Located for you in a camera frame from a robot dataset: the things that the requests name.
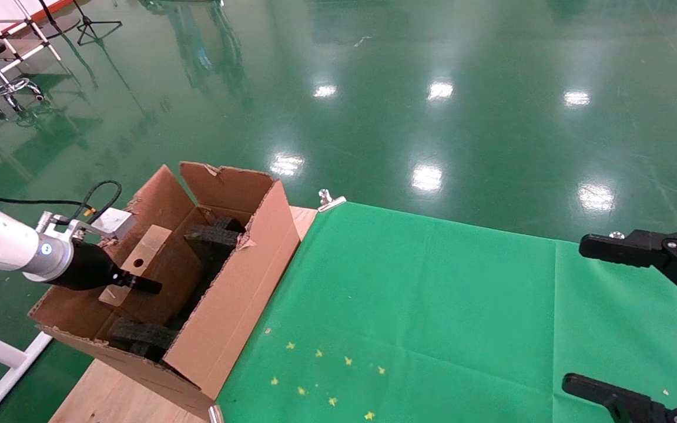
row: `open cardboard box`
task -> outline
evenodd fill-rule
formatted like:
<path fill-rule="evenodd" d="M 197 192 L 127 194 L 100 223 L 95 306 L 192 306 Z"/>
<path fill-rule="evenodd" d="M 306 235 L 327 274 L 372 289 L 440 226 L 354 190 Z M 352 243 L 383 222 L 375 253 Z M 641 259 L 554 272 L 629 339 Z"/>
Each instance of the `open cardboard box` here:
<path fill-rule="evenodd" d="M 142 249 L 149 229 L 166 228 L 167 239 L 153 263 L 136 270 L 139 276 L 161 282 L 160 294 L 130 291 L 122 309 L 113 310 L 99 301 L 104 288 L 70 291 L 54 286 L 30 316 L 43 332 L 205 419 L 207 408 L 214 404 L 287 268 L 299 237 L 279 180 L 261 172 L 217 169 L 201 163 L 183 162 L 180 171 L 198 206 L 171 170 L 162 166 L 128 204 L 127 210 L 135 215 L 134 227 L 120 241 L 103 244 L 115 263 L 124 263 L 123 268 L 131 270 L 126 263 Z M 163 324 L 180 307 L 202 276 L 199 260 L 183 235 L 191 225 L 212 224 L 224 216 L 240 220 L 246 232 L 161 364 L 110 347 L 108 331 L 120 316 Z"/>

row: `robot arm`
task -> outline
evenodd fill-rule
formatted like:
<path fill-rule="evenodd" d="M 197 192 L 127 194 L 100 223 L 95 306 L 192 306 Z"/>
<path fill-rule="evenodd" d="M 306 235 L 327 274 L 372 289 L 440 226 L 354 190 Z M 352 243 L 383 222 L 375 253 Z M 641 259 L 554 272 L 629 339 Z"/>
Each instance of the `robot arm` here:
<path fill-rule="evenodd" d="M 0 270 L 19 270 L 32 281 L 76 291 L 116 284 L 160 292 L 161 284 L 121 270 L 101 247 L 82 240 L 85 231 L 120 237 L 132 225 L 131 214 L 108 209 L 93 224 L 72 220 L 65 232 L 56 231 L 60 220 L 45 212 L 34 230 L 0 212 Z"/>

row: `green cloth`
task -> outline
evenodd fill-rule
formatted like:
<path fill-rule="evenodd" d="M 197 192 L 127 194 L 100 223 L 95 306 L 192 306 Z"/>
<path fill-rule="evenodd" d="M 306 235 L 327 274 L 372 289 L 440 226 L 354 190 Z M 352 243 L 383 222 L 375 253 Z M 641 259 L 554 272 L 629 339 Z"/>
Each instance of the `green cloth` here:
<path fill-rule="evenodd" d="M 347 203 L 318 214 L 218 402 L 226 423 L 610 423 L 567 372 L 677 407 L 677 287 L 575 243 Z"/>

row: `glossy floor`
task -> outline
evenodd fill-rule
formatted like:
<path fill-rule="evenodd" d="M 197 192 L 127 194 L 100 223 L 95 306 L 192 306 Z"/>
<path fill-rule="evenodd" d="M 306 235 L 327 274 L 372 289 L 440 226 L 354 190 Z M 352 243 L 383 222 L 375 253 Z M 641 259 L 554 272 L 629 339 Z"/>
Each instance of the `glossy floor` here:
<path fill-rule="evenodd" d="M 35 57 L 53 99 L 0 121 L 0 196 L 116 179 L 127 201 L 198 160 L 279 174 L 298 206 L 327 187 L 557 239 L 677 230 L 677 0 L 118 2 L 85 5 L 124 23 L 103 43 L 54 40 L 68 72 Z M 0 273 L 0 338 L 27 345 L 42 292 Z M 0 421 L 47 421 L 88 362 L 51 347 Z"/>

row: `wooden table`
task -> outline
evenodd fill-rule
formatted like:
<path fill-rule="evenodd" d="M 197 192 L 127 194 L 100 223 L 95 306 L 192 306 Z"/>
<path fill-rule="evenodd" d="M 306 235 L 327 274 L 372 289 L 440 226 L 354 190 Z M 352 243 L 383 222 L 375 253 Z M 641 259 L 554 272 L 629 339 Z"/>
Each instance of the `wooden table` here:
<path fill-rule="evenodd" d="M 299 238 L 317 210 L 292 207 Z M 102 361 L 94 360 L 49 423 L 207 423 Z"/>

